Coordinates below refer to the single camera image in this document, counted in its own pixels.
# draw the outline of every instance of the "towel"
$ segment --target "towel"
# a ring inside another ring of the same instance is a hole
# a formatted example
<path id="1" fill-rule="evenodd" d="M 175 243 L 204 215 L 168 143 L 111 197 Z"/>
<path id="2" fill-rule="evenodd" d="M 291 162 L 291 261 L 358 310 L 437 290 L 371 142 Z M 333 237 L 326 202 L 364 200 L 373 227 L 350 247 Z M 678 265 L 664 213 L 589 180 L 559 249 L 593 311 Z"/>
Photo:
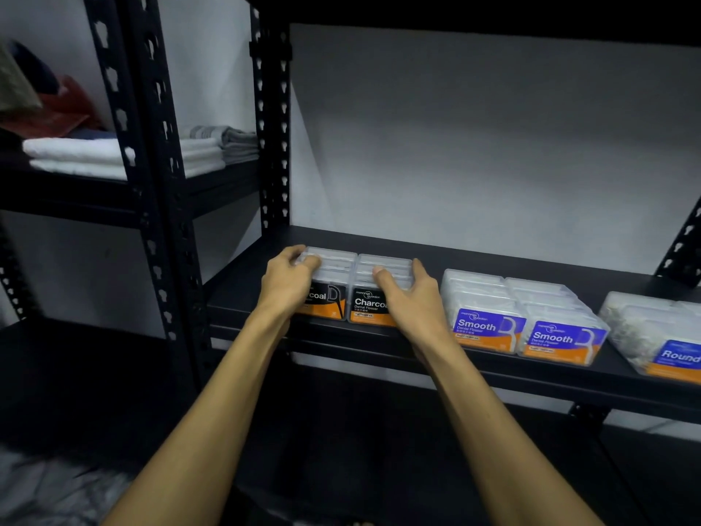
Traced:
<path id="1" fill-rule="evenodd" d="M 224 161 L 219 159 L 195 160 L 185 162 L 185 176 L 194 177 L 226 167 Z M 84 162 L 67 162 L 64 160 L 35 159 L 30 161 L 30 166 L 34 169 L 41 169 L 45 172 L 67 173 L 70 175 L 82 175 L 88 177 L 99 177 L 101 179 L 115 179 L 126 181 L 127 173 L 122 165 L 94 164 Z"/>
<path id="2" fill-rule="evenodd" d="M 222 158 L 222 150 L 215 140 L 181 140 L 183 161 Z M 117 139 L 79 140 L 70 138 L 34 138 L 22 142 L 22 150 L 32 158 L 60 160 L 73 163 L 120 165 L 122 154 Z M 127 148 L 127 157 L 135 158 L 134 150 Z"/>
<path id="3" fill-rule="evenodd" d="M 181 140 L 216 140 L 223 150 L 226 165 L 258 158 L 258 136 L 228 125 L 194 125 L 179 127 Z"/>

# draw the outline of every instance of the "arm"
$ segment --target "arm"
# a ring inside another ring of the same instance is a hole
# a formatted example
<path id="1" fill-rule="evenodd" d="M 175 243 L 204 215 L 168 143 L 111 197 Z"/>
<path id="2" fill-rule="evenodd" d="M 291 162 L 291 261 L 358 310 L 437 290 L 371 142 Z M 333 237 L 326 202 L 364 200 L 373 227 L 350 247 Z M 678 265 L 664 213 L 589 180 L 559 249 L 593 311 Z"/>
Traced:
<path id="1" fill-rule="evenodd" d="M 292 260 L 303 245 L 268 263 L 258 306 L 205 389 L 114 506 L 104 526 L 219 523 L 268 362 L 321 261 Z"/>
<path id="2" fill-rule="evenodd" d="M 396 323 L 443 399 L 479 494 L 498 526 L 603 523 L 543 456 L 453 338 L 436 280 L 414 260 L 414 286 L 401 290 L 375 268 Z"/>

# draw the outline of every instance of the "folded white towel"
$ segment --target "folded white towel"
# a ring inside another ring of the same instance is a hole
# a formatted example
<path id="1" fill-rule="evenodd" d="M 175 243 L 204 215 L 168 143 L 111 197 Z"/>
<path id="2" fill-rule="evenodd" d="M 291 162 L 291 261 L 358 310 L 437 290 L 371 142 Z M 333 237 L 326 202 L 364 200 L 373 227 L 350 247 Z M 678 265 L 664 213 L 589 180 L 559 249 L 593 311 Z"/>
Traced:
<path id="1" fill-rule="evenodd" d="M 185 153 L 211 149 L 209 156 L 219 156 L 221 149 L 216 140 L 181 140 L 180 150 Z M 32 158 L 62 160 L 74 163 L 101 163 L 119 165 L 122 162 L 119 142 L 116 139 L 78 140 L 72 138 L 34 138 L 22 142 L 22 150 Z M 134 158 L 134 150 L 127 148 L 128 158 Z"/>
<path id="2" fill-rule="evenodd" d="M 219 159 L 193 160 L 185 162 L 185 176 L 193 177 L 204 173 L 214 172 L 226 167 L 224 161 Z M 99 177 L 101 179 L 115 179 L 126 181 L 127 173 L 122 165 L 94 164 L 66 162 L 64 160 L 35 159 L 30 160 L 30 166 L 45 172 L 66 173 L 70 175 L 82 175 Z"/>

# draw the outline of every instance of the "person's right hand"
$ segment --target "person's right hand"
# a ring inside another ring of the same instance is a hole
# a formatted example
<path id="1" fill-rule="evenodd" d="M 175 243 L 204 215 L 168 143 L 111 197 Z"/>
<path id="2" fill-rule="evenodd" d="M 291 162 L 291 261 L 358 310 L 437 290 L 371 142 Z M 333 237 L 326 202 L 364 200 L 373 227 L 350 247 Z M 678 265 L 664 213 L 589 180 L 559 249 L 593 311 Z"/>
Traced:
<path id="1" fill-rule="evenodd" d="M 422 353 L 431 347 L 454 345 L 438 282 L 426 273 L 424 265 L 417 258 L 411 266 L 414 269 L 414 285 L 409 290 L 397 286 L 392 274 L 383 267 L 376 266 L 372 271 L 375 282 L 385 292 L 392 318 L 399 330 Z"/>

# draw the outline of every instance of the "blue and orange label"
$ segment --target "blue and orange label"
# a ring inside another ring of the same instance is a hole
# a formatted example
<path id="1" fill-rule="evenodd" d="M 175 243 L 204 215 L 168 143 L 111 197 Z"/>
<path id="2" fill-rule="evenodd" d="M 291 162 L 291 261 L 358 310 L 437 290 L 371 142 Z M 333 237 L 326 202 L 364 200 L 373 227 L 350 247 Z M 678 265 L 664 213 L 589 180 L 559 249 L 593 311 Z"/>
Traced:
<path id="1" fill-rule="evenodd" d="M 607 334 L 602 328 L 536 321 L 524 346 L 523 355 L 554 362 L 589 365 Z"/>
<path id="2" fill-rule="evenodd" d="M 662 345 L 646 371 L 654 377 L 701 384 L 701 345 L 671 339 Z"/>
<path id="3" fill-rule="evenodd" d="M 526 318 L 462 308 L 453 335 L 460 345 L 513 353 L 525 325 Z"/>

